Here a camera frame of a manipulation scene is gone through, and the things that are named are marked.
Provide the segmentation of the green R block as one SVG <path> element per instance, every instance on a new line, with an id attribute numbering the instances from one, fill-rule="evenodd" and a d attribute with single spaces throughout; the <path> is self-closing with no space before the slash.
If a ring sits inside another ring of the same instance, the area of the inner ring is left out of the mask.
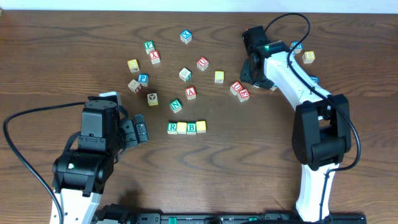
<path id="1" fill-rule="evenodd" d="M 177 123 L 168 123 L 167 125 L 167 133 L 168 134 L 177 134 Z"/>

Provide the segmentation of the green B block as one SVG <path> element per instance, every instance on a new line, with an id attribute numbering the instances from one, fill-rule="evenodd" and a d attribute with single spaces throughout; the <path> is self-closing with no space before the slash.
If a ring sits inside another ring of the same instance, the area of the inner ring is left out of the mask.
<path id="1" fill-rule="evenodd" d="M 187 123 L 187 134 L 196 134 L 197 125 L 196 123 Z"/>

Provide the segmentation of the yellow O block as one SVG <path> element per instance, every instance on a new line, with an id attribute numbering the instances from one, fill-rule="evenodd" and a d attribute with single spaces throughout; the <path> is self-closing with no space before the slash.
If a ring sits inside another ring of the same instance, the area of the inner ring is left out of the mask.
<path id="1" fill-rule="evenodd" d="M 178 122 L 177 123 L 177 133 L 178 134 L 186 134 L 187 133 L 187 123 L 186 122 Z"/>

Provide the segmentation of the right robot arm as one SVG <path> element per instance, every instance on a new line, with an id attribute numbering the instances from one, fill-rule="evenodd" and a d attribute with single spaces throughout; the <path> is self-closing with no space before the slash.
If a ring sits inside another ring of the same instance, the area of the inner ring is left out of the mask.
<path id="1" fill-rule="evenodd" d="M 257 88 L 279 89 L 295 111 L 292 149 L 302 165 L 295 209 L 305 222 L 322 222 L 330 214 L 328 199 L 335 171 L 351 149 L 349 103 L 314 82 L 283 42 L 268 40 L 263 26 L 242 34 L 248 59 L 240 80 Z"/>

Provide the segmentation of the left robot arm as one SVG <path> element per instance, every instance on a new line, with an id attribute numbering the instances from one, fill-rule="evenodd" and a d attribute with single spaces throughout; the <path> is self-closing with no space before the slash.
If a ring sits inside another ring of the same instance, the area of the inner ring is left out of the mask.
<path id="1" fill-rule="evenodd" d="M 81 130 L 53 163 L 50 223 L 91 223 L 121 153 L 149 140 L 142 114 L 129 119 L 116 92 L 85 102 Z"/>

